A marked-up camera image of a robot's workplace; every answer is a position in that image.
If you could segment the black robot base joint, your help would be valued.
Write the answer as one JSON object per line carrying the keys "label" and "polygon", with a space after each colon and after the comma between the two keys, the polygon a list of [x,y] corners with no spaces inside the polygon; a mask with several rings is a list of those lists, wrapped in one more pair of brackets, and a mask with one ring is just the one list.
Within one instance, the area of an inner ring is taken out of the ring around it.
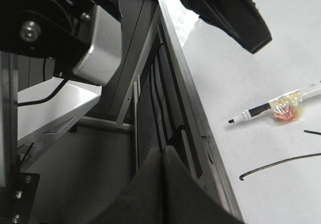
{"label": "black robot base joint", "polygon": [[106,85],[122,58],[118,0],[1,0],[1,50]]}

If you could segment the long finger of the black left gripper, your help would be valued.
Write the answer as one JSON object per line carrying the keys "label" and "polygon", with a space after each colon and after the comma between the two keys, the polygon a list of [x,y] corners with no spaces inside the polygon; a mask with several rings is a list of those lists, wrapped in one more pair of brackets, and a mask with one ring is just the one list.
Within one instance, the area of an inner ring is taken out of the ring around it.
{"label": "long finger of the black left gripper", "polygon": [[210,25],[220,28],[254,54],[272,36],[253,0],[180,0],[183,6]]}

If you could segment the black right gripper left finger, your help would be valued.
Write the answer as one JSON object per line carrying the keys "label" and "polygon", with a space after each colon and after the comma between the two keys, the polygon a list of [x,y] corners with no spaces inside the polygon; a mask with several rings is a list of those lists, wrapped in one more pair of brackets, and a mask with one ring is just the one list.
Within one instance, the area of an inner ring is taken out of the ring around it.
{"label": "black right gripper left finger", "polygon": [[152,147],[122,193],[91,223],[161,223],[162,158]]}

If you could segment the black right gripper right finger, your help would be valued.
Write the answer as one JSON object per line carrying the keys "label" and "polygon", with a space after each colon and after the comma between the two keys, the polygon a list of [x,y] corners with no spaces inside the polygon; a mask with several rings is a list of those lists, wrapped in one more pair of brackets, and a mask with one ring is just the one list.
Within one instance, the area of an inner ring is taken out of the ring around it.
{"label": "black right gripper right finger", "polygon": [[197,184],[174,147],[166,146],[162,157],[168,223],[241,223]]}

